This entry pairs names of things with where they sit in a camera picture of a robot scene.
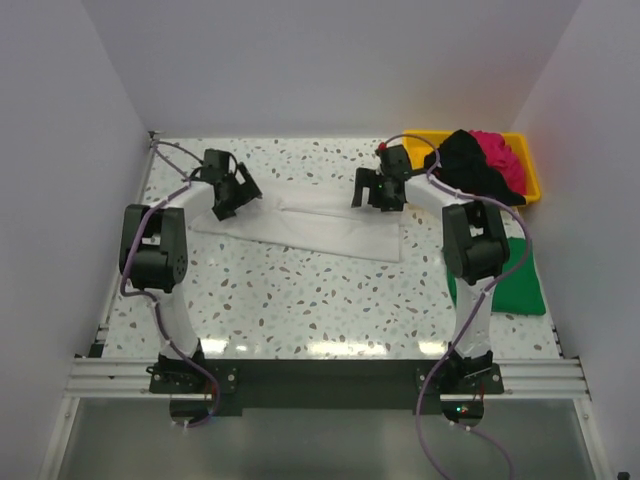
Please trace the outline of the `white t shirt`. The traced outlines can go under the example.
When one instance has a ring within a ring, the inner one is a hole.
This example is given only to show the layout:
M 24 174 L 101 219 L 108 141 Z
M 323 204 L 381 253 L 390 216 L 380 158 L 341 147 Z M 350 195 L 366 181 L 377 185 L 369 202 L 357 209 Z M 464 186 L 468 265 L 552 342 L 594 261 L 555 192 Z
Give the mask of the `white t shirt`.
M 263 177 L 260 199 L 220 221 L 205 213 L 191 224 L 200 233 L 277 244 L 320 253 L 397 263 L 401 260 L 401 213 L 353 208 L 346 189 Z

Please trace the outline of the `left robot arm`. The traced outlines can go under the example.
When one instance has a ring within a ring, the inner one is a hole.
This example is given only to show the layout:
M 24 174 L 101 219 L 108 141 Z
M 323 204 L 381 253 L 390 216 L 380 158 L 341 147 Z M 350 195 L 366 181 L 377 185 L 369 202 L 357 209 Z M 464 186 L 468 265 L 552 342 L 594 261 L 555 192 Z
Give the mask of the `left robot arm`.
M 183 185 L 150 204 L 125 208 L 121 232 L 120 294 L 142 297 L 152 311 L 160 348 L 150 369 L 156 382 L 185 392 L 217 395 L 220 387 L 205 365 L 184 298 L 189 267 L 187 228 L 209 212 L 219 221 L 262 192 L 244 163 L 229 151 L 207 149 L 198 166 L 183 175 Z

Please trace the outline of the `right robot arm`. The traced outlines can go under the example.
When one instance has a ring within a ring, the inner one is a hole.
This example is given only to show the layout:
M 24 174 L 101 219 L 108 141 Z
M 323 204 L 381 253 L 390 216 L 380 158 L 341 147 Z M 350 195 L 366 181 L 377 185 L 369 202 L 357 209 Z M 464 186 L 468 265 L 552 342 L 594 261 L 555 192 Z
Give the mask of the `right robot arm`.
M 356 170 L 352 206 L 399 212 L 410 203 L 440 219 L 444 263 L 456 281 L 456 324 L 447 352 L 424 384 L 440 393 L 469 392 L 493 364 L 493 282 L 510 257 L 500 206 L 441 182 L 434 166 L 413 168 L 402 145 L 382 143 L 376 155 L 377 168 Z

